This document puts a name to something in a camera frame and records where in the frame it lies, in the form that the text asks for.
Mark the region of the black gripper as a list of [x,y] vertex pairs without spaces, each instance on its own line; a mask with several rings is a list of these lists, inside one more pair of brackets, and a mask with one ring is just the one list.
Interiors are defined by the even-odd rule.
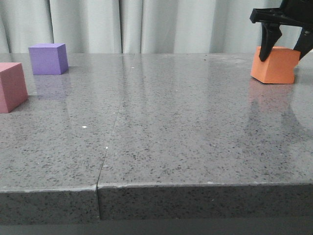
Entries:
[[313,1],[283,0],[277,8],[254,8],[250,15],[252,23],[262,23],[262,41],[259,58],[269,57],[274,45],[282,36],[280,25],[302,27],[293,50],[299,51],[301,60],[313,49]]

